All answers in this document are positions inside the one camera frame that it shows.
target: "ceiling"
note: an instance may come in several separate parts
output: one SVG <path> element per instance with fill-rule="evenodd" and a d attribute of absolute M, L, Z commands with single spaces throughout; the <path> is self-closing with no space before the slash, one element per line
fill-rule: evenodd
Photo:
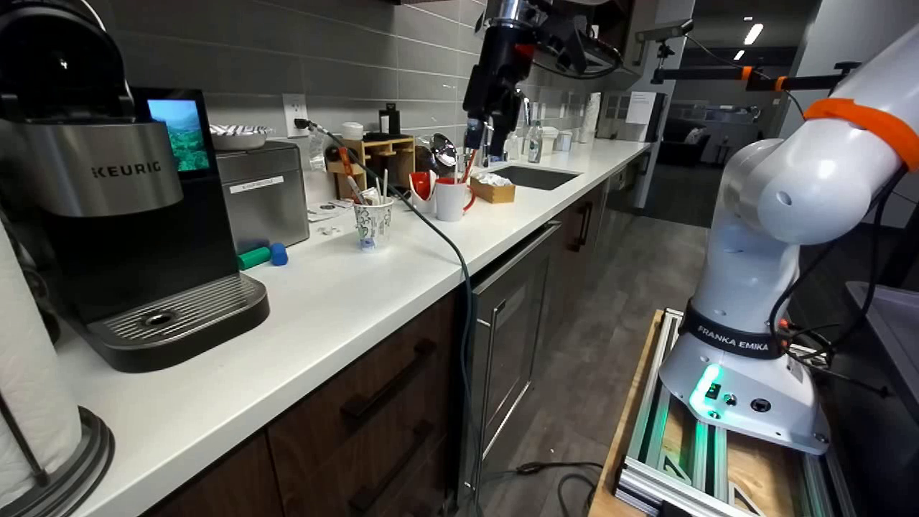
<path fill-rule="evenodd" d="M 818 0 L 696 0 L 693 45 L 742 50 L 752 22 L 763 22 L 755 45 L 798 45 Z"/>

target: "screen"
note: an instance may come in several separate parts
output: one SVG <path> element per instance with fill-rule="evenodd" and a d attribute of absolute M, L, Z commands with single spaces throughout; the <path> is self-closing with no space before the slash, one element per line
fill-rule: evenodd
<path fill-rule="evenodd" d="M 147 101 L 149 119 L 166 123 L 179 173 L 209 170 L 203 126 L 194 101 L 161 98 Z"/>

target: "sink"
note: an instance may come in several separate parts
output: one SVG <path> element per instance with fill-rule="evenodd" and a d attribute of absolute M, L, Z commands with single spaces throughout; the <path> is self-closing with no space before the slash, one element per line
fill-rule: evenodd
<path fill-rule="evenodd" d="M 506 170 L 493 170 L 496 175 L 519 185 L 519 186 L 533 186 L 533 189 L 558 189 L 564 185 L 568 185 L 571 173 L 555 173 L 555 170 L 528 170 L 528 167 L 506 167 Z"/>

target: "coffee maker drip tray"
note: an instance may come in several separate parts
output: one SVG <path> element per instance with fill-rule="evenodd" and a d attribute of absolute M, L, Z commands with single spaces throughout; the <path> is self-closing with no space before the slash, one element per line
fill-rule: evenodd
<path fill-rule="evenodd" d="M 159 371 L 199 357 L 268 320 L 265 285 L 225 275 L 80 328 L 118 371 Z"/>

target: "green light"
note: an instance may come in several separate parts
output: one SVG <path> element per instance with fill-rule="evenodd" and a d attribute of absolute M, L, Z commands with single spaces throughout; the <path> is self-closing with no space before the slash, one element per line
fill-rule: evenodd
<path fill-rule="evenodd" d="M 707 393 L 713 386 L 720 386 L 720 364 L 710 364 L 701 380 L 696 383 L 696 391 L 688 396 L 688 406 L 696 413 L 713 417 L 713 412 L 720 417 L 717 399 L 710 399 Z"/>

